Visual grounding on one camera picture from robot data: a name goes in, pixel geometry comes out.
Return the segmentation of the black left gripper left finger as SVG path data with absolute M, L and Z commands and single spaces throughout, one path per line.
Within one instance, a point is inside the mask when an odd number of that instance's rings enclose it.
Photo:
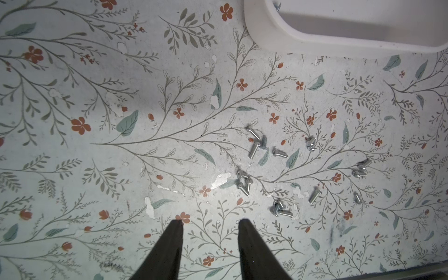
M 177 280 L 182 258 L 183 223 L 172 220 L 131 280 Z

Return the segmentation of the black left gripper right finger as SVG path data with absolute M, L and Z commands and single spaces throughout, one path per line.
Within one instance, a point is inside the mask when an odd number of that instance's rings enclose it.
M 291 280 L 249 219 L 239 222 L 238 246 L 243 280 Z

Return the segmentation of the white plastic storage box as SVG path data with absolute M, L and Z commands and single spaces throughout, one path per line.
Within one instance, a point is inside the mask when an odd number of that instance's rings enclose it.
M 244 12 L 249 35 L 269 51 L 381 58 L 448 46 L 446 1 L 245 1 Z

